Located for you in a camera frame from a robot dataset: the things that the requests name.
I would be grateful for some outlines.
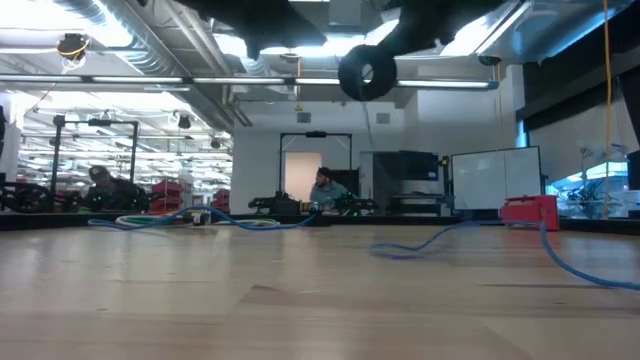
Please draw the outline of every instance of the man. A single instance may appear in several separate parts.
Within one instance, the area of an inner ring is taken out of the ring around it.
[[[89,189],[87,200],[93,211],[99,210],[136,210],[146,211],[148,207],[144,190],[131,181],[111,177],[104,166],[92,166],[89,169],[91,180],[96,183]]]
[[[332,208],[335,200],[349,191],[342,185],[331,180],[331,170],[321,167],[316,173],[316,183],[311,189],[311,202],[322,205],[325,209]]]

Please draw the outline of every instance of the wooden floor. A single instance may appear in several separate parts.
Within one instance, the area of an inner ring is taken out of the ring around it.
[[[0,359],[640,358],[640,295],[563,272],[536,232],[367,252],[436,230],[0,232]],[[550,238],[581,270],[640,281],[640,239]]]

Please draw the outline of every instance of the yellow rope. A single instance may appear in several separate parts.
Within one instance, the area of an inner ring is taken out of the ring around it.
[[[604,204],[602,205],[602,218],[607,219],[607,209],[609,207],[609,160],[611,159],[611,101],[612,101],[612,86],[611,86],[611,54],[609,47],[609,1],[603,0],[604,6],[604,53],[605,53],[605,68],[607,71],[607,110],[606,110],[606,177],[605,177],[605,196]]]

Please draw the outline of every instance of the red toolbox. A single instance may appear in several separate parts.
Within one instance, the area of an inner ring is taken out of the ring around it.
[[[500,209],[500,218],[505,223],[544,222],[548,231],[560,230],[557,201],[552,195],[508,198]]]

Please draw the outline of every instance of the blue cable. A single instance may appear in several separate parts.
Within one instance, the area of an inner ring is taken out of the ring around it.
[[[140,226],[124,226],[124,225],[114,224],[114,223],[112,223],[110,221],[96,220],[96,219],[89,220],[89,225],[90,226],[106,227],[106,228],[111,228],[111,229],[118,229],[118,230],[123,230],[123,231],[134,231],[134,230],[149,229],[149,228],[156,227],[156,226],[162,226],[162,225],[170,224],[171,221],[173,221],[173,220],[177,219],[178,217],[184,215],[185,213],[187,213],[189,211],[193,211],[193,210],[210,211],[213,214],[215,214],[218,217],[220,217],[221,219],[226,220],[226,221],[228,221],[229,223],[231,223],[233,225],[239,226],[239,227],[241,227],[243,229],[246,229],[246,230],[253,230],[253,231],[295,229],[297,227],[304,226],[304,225],[308,224],[315,217],[315,215],[314,216],[310,216],[309,218],[307,218],[303,222],[301,222],[299,224],[295,224],[295,225],[253,226],[253,225],[247,225],[247,224],[239,223],[239,222],[233,220],[232,218],[230,218],[227,214],[221,212],[218,209],[212,208],[210,206],[192,206],[192,207],[188,207],[186,209],[182,209],[182,210],[178,211],[177,213],[169,215],[169,216],[167,216],[165,218],[162,218],[162,219],[160,219],[160,220],[158,220],[156,222],[152,222],[152,223],[145,224],[145,225],[140,225]]]
[[[464,223],[460,223],[454,226],[449,226],[440,230],[439,232],[435,233],[432,237],[430,237],[427,241],[425,241],[424,243],[418,246],[405,246],[405,245],[397,245],[397,244],[380,243],[380,244],[372,245],[369,248],[369,251],[371,252],[372,255],[381,256],[389,259],[395,259],[395,260],[416,259],[416,258],[424,257],[426,254],[420,251],[426,248],[427,246],[429,246],[429,244],[431,244],[432,242],[436,241],[442,234],[446,233],[447,231],[455,230],[460,227],[469,226],[469,225],[477,226],[477,225],[495,225],[495,224],[497,223],[496,222],[482,222],[482,223],[464,222]],[[515,223],[513,225],[533,225],[533,224],[534,223]],[[551,259],[558,266],[560,266],[560,268],[562,268],[564,271],[571,273],[581,279],[590,281],[594,284],[597,284],[603,287],[640,290],[639,283],[602,279],[602,278],[584,273],[572,267],[571,265],[567,264],[564,260],[562,260],[558,256],[558,254],[556,254],[556,252],[551,247],[551,244],[549,243],[549,239],[547,239],[546,224],[537,223],[536,225],[540,225],[540,239],[542,240],[542,246],[547,251],[547,254],[549,255],[549,257],[551,257]],[[409,253],[397,254],[397,253],[389,253],[389,252],[383,251],[383,250],[389,250],[389,249],[403,250],[403,251],[408,251]]]

